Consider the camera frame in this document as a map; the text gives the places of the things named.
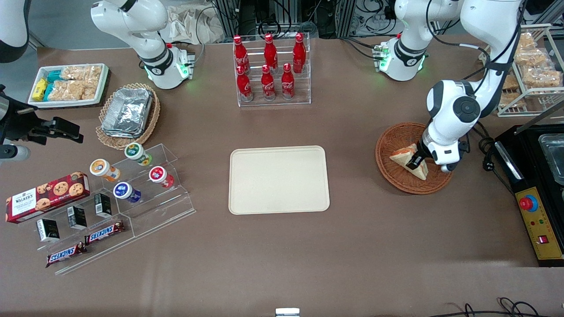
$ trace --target cup lid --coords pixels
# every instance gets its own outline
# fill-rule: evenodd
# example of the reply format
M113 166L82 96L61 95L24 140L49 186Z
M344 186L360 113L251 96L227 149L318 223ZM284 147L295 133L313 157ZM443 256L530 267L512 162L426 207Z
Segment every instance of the cup lid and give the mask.
M109 171L109 163L103 158L94 160L94 162L90 164L90 172L94 176L105 175L108 171Z
M151 168L151 171L149 172L149 179L155 183L160 183L167 175L168 173L163 167L155 166L154 168Z
M131 185L129 185L126 182L118 183L113 188L113 195L119 199L123 199L131 196L132 192L133 192L133 188L131 187Z
M143 146L137 142L132 142L125 147L124 152L128 159L136 160L143 155Z

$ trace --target red switch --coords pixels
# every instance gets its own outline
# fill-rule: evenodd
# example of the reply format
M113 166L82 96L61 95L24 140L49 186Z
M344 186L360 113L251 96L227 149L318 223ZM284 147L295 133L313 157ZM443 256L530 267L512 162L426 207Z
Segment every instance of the red switch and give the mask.
M547 236L539 236L539 244L545 244L545 243L548 243Z

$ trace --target wicker basket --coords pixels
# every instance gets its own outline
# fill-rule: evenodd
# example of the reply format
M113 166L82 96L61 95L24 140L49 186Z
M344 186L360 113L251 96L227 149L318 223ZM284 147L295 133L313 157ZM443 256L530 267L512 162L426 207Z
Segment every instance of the wicker basket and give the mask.
M153 101L151 103L151 110L149 113L149 117L147 118L147 126L145 127L145 132L137 139L110 137L106 135L104 131L102 131L102 126L96 127L96 135L98 136L100 142L115 149L124 149L131 142L137 142L139 144L145 143L147 139L151 136L151 133L153 133L153 130L155 129L155 126L157 125L158 114L161 111L161 104L153 88L145 85L144 83L130 83L128 85L123 86L122 88L147 89L153 93ZM98 118L100 118L100 123L104 121L104 118L108 113L108 107L112 103L114 94L115 92L106 100L104 107L102 107L102 110L100 111L100 116L98 116Z
M452 178L452 173L442 172L440 166L430 158L425 159L429 168L427 180L419 179L390 159L392 152L417 143L423 131L425 131L423 124L402 122L384 131L376 144L376 162L384 178L398 189L418 195L437 192Z

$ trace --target coca-cola bottle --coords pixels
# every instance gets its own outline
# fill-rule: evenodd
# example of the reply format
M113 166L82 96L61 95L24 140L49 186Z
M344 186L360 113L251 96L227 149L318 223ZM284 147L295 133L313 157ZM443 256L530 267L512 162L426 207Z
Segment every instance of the coca-cola bottle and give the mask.
M286 100L294 98L294 75L290 63L284 64L284 74L282 74L282 96Z
M266 33L265 35L265 62L273 73L278 71L278 52L276 51L276 46L274 46L272 34Z
M274 92L274 78L270 73L270 67L268 65L262 66L262 94L265 96L266 100L276 99L276 92Z
M303 34L296 34L296 44L292 51L294 55L294 73L301 74L303 65L306 63L306 47L303 45Z
M237 88L241 93L241 101L249 102L253 100L253 92L250 89L249 77L245 75L245 68L237 66Z
M235 54L235 62L237 63L237 66L243 66L245 73L248 74L250 71L249 55L246 52L246 48L243 45L241 37L235 35L233 37L233 43L235 43L235 51L233 52Z

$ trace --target clear acrylic display stand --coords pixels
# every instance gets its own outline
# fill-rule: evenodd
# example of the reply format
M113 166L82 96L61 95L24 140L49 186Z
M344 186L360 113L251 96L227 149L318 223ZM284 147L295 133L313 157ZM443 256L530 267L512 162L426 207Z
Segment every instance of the clear acrylic display stand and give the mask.
M19 224L19 226L33 226L33 234L35 235L35 241L38 243L38 250L44 256L43 259L45 259L46 264L49 254L70 248L80 241L84 242L86 235L106 228L119 220L124 221L124 231L93 242L86 247L86 253L54 263L48 270L54 269L55 275L67 274L196 212L192 206L188 191L181 185L178 173L172 164L177 160L177 157L162 144L146 151L153 157L150 165L140 166L135 161L127 158L113 164L121 171L120 178L116 182L108 182L105 179L89 174L90 196ZM174 185L172 187L163 188L149 180L148 174L150 169L157 165L165 168L174 177ZM136 190L141 192L141 199L133 204L126 200L115 199L113 188L118 182L130 183ZM97 193L103 193L110 197L112 202L111 217L102 218L95 215L94 196ZM67 220L67 208L69 206L77 206L84 209L86 222L89 225L88 228L77 230L69 227ZM60 240L53 243L39 242L36 221L41 218L57 221Z
M303 44L306 47L306 64L303 66L301 74L294 74L294 87L296 95L292 100L286 100L282 97L282 66L284 63L293 64L294 44L296 42L296 33L288 33L274 40L274 45L278 52L278 72L273 73L274 88L276 90L276 99L265 100L262 95L262 66L265 64L265 41L258 35L241 36L243 45L247 49L249 55L250 88L253 91L254 98L252 101L241 101L241 94L237 88L237 63L235 62L235 54L233 55L233 71L235 72L235 90L237 92L237 103L239 107L252 105L288 105L288 104L310 104L311 103L311 42L310 34L303 34Z

